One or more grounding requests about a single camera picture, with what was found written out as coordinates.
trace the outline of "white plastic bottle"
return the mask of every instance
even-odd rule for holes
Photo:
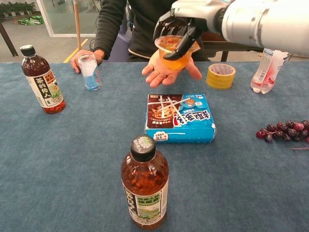
[[[288,56],[288,52],[264,48],[259,68],[251,80],[254,92],[265,94],[272,90],[278,72]]]

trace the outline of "robotic hand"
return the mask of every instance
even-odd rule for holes
[[[159,18],[154,40],[181,27],[182,41],[164,59],[181,58],[204,31],[220,33],[232,43],[309,55],[307,0],[178,0]]]

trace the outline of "snack box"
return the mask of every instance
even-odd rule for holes
[[[145,133],[161,143],[209,143],[216,126],[204,94],[149,94]]]

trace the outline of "sleeve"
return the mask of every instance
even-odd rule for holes
[[[126,0],[103,0],[98,16],[94,51],[102,50],[108,59],[125,16]]]

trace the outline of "green bag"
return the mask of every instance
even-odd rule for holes
[[[18,23],[21,25],[39,25],[44,23],[44,19],[42,16],[31,16],[29,18],[23,18],[18,20]]]

